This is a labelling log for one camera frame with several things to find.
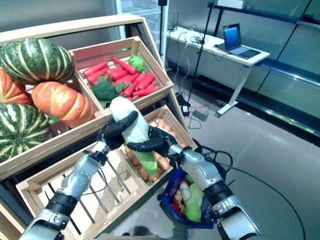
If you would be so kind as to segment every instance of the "pumpkin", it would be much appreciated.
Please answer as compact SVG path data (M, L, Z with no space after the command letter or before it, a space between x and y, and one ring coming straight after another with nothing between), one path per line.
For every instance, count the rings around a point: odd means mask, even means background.
M0 60L5 72L23 84L63 83L75 72L70 53L44 38L7 42L1 48Z
M37 109L70 128L94 119L95 109L89 100L59 82L42 82L33 89L31 96Z
M46 116L30 105L0 103L0 163L51 137Z
M0 103L32 104L26 86L12 80L2 68L0 68Z

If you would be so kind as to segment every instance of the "laptop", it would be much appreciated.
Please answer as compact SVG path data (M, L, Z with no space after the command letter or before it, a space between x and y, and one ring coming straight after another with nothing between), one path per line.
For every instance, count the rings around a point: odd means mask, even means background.
M240 24L232 24L223 26L224 43L219 44L218 48L229 54L238 56L243 59L250 59L260 51L241 45Z

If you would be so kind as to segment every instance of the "wooden crate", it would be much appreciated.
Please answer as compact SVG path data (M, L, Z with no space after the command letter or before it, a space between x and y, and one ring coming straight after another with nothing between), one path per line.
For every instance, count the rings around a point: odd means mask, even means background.
M17 216L9 210L4 202L0 201L0 239L18 239L24 231L25 226Z
M41 159L79 141L80 139L98 131L108 119L106 112L99 103L92 97L91 90L76 76L66 83L67 86L82 93L89 99L95 108L95 119L84 123L75 128L68 128L62 123L56 123L50 126L52 138L0 163L0 179L5 179L11 175L29 167ZM31 93L34 86L27 86L28 92Z
M155 75L156 82L159 84L161 89L134 101L133 103L138 109L143 109L165 98L173 86L173 83L167 76L167 73L159 65L138 36L73 49L70 50L70 52L73 55L74 65L76 69L78 69L77 76L85 84L87 84L88 81L81 76L81 72L85 68L98 64L102 61L109 61L108 67L110 68L116 67L112 62L112 57L117 57L123 61L127 61L131 55L138 55L142 57L146 67L146 72Z
M83 151L91 149L94 144L16 185L34 216L47 205L47 196L51 198L54 191L61 187L64 176L71 172L76 161L83 155ZM71 214L71 221L62 231L65 239L93 239L148 191L142 179L128 164L121 151L111 151L107 156L127 189L123 187L121 180L107 162L101 167L107 180L107 187L96 194L81 197L81 201L78 202ZM98 191L104 186L102 175L96 173L92 178L90 188L85 193Z
M146 116L144 116L145 120L153 127L156 127L156 122L159 119L164 120L164 122L168 125L170 125L171 129L176 132L176 140L179 144L186 144L187 146L190 146L192 149L196 149L197 145L196 143L192 140L192 138L189 136L189 134L186 132L186 130L181 126L179 121L175 118L174 114L170 111L167 105L164 105ZM125 155L124 151L124 146L122 146L121 151ZM132 163L126 158L129 164L134 168ZM157 182L159 182L163 177L165 177L166 174L168 174L173 168L171 167L170 169L164 171L161 175L160 178L155 181L155 182L145 182L146 187L148 189L152 188Z

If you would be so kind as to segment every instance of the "robotic hand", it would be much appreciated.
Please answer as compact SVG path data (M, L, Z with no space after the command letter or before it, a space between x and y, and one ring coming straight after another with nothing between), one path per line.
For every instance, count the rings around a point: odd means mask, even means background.
M25 229L19 240L63 240L64 230L82 194L89 188L92 176L108 161L107 153L119 148L124 142L122 132L138 117L136 111L124 119L114 119L99 131L97 143L91 151L85 151L75 164L74 170L66 176L47 206L40 210Z
M175 138L157 127L150 127L150 140L128 143L137 152L155 151L169 157L170 165L189 174L210 201L223 240L261 239L261 232L239 199L223 181L217 168L191 147L178 145Z

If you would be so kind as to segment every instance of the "gray floor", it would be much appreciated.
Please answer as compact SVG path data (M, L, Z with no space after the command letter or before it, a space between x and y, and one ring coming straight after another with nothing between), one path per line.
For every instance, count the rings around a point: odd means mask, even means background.
M200 90L192 92L190 103L192 107L210 107L208 119L201 123L202 128L191 129L191 135L205 146L229 152L235 167L255 175L285 195L302 219L306 239L319 239L319 148L236 107L216 118L214 113L223 103ZM186 117L185 121L189 124L190 119ZM192 120L190 126L197 128L199 123ZM223 157L218 160L228 163ZM297 216L278 193L251 176L232 169L227 183L234 179L230 186L233 193L252 213L268 239L303 239ZM165 186L157 193L162 193ZM157 193L134 209L118 226L106 229L99 238L128 232L176 240L221 239L216 228L188 229L168 217L159 206Z

